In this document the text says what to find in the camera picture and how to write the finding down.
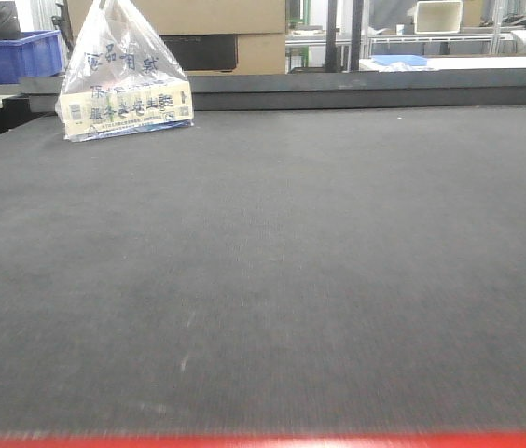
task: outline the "dark gray felt surface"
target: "dark gray felt surface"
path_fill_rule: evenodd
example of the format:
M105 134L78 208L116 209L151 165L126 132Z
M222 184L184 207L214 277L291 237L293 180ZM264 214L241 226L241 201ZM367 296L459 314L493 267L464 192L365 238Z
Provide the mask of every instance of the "dark gray felt surface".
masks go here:
M0 136L0 432L526 428L526 107Z

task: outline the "white box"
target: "white box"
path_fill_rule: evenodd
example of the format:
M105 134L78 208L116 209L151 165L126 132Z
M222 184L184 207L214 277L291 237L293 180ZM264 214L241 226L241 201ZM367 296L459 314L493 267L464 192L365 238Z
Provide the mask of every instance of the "white box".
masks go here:
M418 2L414 15L414 33L417 35L460 33L462 12L461 0Z

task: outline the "blue plastic crate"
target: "blue plastic crate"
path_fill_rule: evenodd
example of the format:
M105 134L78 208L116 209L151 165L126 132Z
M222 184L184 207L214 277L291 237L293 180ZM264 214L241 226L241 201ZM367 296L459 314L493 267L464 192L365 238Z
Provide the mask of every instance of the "blue plastic crate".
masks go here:
M18 40L0 40L0 84L18 84L20 77L50 77L63 70L59 31L21 35Z
M392 63L405 63L411 67L425 67L426 58L413 54L377 54L371 57L373 62L380 65L391 65Z

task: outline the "red edge strip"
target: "red edge strip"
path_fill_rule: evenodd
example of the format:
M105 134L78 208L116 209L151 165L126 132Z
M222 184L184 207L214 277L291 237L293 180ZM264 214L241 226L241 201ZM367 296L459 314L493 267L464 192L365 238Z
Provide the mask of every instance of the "red edge strip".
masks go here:
M0 448L526 448L526 433L327 437L0 438Z

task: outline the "plastic bag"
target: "plastic bag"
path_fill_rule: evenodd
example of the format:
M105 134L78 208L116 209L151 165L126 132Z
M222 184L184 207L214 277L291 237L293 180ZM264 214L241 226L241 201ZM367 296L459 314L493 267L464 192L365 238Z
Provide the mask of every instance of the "plastic bag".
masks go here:
M74 142L192 125L182 68L131 0L93 0L56 112Z

